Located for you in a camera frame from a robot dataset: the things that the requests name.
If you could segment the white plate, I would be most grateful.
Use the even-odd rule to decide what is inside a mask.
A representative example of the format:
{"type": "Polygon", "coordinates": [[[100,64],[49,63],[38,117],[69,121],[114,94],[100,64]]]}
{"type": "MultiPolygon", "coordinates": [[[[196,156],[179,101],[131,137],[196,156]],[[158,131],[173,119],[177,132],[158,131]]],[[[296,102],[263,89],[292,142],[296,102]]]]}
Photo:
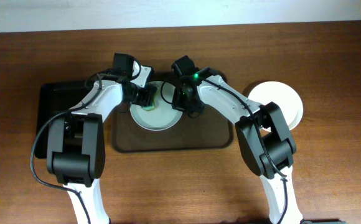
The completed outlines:
{"type": "Polygon", "coordinates": [[[302,120],[303,103],[299,94],[289,85],[276,81],[267,81],[253,87],[248,94],[250,100],[266,105],[276,103],[286,120],[289,130],[294,129],[302,120]]]}
{"type": "Polygon", "coordinates": [[[130,113],[134,121],[142,128],[150,131],[163,131],[171,128],[182,117],[182,112],[172,108],[170,103],[166,103],[162,96],[169,101],[174,94],[175,86],[165,83],[161,91],[163,81],[151,81],[149,84],[157,87],[154,96],[154,108],[145,109],[142,106],[131,105],[130,113]]]}

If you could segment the green dish sponge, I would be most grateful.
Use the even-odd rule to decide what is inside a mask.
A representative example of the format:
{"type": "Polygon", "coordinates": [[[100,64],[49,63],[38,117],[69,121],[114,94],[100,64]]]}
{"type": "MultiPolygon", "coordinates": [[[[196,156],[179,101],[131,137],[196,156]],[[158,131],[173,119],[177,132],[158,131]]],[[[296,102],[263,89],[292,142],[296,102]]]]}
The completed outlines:
{"type": "Polygon", "coordinates": [[[156,109],[155,97],[156,97],[156,95],[153,95],[153,96],[150,98],[149,104],[148,104],[147,106],[141,106],[141,108],[142,108],[144,111],[152,111],[152,110],[155,110],[155,109],[156,109]]]}

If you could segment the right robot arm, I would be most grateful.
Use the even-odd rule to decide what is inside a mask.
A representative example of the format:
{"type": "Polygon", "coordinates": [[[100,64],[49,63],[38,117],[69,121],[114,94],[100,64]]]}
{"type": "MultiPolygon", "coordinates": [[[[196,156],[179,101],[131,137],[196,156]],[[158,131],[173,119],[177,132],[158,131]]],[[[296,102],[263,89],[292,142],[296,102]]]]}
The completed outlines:
{"type": "Polygon", "coordinates": [[[209,105],[234,127],[240,153],[247,167],[263,184],[271,223],[303,223],[293,187],[296,143],[280,107],[250,100],[213,68],[199,69],[188,56],[171,66],[179,81],[172,108],[200,113],[209,105]]]}

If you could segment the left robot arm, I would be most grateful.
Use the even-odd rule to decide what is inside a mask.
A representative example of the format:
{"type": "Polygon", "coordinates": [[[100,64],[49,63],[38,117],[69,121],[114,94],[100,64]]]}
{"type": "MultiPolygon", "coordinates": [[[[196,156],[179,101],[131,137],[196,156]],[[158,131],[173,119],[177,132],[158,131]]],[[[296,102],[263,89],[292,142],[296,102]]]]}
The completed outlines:
{"type": "Polygon", "coordinates": [[[109,223],[100,190],[105,166],[103,123],[123,103],[151,106],[156,88],[148,83],[152,67],[116,53],[111,68],[85,82],[88,93],[46,124],[47,170],[66,191],[78,223],[109,223]]]}

